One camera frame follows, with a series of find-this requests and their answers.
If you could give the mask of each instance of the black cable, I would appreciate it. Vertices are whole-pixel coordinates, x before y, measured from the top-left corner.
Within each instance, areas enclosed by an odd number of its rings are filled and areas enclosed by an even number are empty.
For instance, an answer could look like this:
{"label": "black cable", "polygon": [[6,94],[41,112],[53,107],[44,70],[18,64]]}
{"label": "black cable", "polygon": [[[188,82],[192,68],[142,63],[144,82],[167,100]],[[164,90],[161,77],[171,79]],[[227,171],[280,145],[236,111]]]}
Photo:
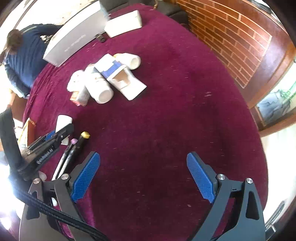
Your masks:
{"label": "black cable", "polygon": [[109,239],[107,238],[107,236],[105,234],[103,234],[102,232],[100,232],[96,228],[88,225],[87,223],[82,222],[76,218],[73,218],[72,216],[70,216],[64,212],[54,209],[53,207],[45,204],[41,200],[33,197],[32,195],[16,188],[15,186],[13,186],[13,188],[14,188],[14,194],[15,194],[16,198],[18,198],[19,200],[21,200],[22,202],[24,202],[25,204],[27,204],[29,206],[37,208],[41,213],[43,213],[47,216],[53,217],[53,218],[57,219],[58,221],[68,224],[76,229],[79,229],[79,230],[85,232],[85,233],[93,235],[94,237],[98,238],[101,241],[109,241]]}

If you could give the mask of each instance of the blue gripper pad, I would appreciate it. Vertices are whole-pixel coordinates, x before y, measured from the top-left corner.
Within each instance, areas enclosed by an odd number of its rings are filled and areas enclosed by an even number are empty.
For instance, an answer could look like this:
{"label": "blue gripper pad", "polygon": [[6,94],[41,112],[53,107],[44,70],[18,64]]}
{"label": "blue gripper pad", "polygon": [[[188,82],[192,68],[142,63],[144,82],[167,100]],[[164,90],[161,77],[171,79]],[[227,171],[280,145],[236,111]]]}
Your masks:
{"label": "blue gripper pad", "polygon": [[83,163],[77,165],[71,172],[69,185],[72,189],[71,197],[74,202],[83,198],[99,166],[100,155],[92,151]]}
{"label": "blue gripper pad", "polygon": [[217,192],[216,173],[206,165],[201,158],[191,152],[187,155],[187,167],[200,191],[202,197],[213,203]]}
{"label": "blue gripper pad", "polygon": [[55,130],[53,130],[52,132],[48,133],[46,135],[45,141],[49,140],[50,138],[52,138],[52,136],[55,134]]}

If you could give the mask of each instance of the maroon carpet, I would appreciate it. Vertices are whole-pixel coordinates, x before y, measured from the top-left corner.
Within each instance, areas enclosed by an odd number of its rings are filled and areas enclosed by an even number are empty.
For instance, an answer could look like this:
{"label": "maroon carpet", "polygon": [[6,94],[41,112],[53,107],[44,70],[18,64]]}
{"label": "maroon carpet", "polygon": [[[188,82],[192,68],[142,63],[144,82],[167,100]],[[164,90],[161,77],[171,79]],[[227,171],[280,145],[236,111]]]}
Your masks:
{"label": "maroon carpet", "polygon": [[[196,151],[217,173],[243,181],[253,178],[263,206],[267,199],[266,160],[250,112],[222,63],[193,34],[151,7],[139,9],[143,28],[105,43],[94,40],[60,68],[48,64],[36,79],[24,120],[37,124],[36,137],[55,128],[60,114],[73,117],[75,137],[91,134],[76,164],[90,151],[101,166],[78,207],[89,224],[111,240],[184,241],[210,204],[186,167]],[[91,99],[77,107],[67,83],[104,54],[133,53],[142,58],[134,75],[147,85],[128,101]],[[48,179],[65,147],[43,171]]]}

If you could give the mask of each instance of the red brick wall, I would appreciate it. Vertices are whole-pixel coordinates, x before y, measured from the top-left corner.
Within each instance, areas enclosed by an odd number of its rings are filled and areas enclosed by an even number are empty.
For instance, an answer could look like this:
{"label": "red brick wall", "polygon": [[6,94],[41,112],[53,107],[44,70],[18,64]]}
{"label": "red brick wall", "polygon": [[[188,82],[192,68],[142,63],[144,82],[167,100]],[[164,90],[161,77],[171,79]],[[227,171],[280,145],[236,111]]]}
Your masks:
{"label": "red brick wall", "polygon": [[188,12],[191,31],[245,88],[259,67],[272,36],[243,14],[211,0],[176,0]]}

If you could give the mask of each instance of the marker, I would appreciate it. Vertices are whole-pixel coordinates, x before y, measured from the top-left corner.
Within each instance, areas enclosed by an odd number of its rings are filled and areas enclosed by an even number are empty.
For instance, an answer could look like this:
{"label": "marker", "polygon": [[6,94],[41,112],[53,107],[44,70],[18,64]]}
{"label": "marker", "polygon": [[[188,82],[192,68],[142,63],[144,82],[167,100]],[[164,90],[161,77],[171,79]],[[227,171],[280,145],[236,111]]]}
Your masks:
{"label": "marker", "polygon": [[79,150],[82,148],[84,141],[89,138],[90,138],[90,134],[86,131],[84,131],[80,134],[80,137],[79,137],[77,143],[73,146],[73,148],[69,152],[69,155],[67,156],[67,159],[65,160],[63,167],[61,168],[57,178],[59,178],[61,175],[64,174],[68,164],[71,161],[73,161],[73,159],[75,159],[75,157],[78,155]]}
{"label": "marker", "polygon": [[56,180],[57,179],[57,176],[61,170],[61,167],[63,166],[66,158],[68,157],[71,149],[73,148],[73,146],[78,142],[77,139],[73,138],[71,141],[70,141],[70,144],[67,146],[66,150],[64,151],[60,161],[59,161],[59,164],[57,165],[57,168],[55,169],[54,171],[54,174],[52,176],[52,181]]}

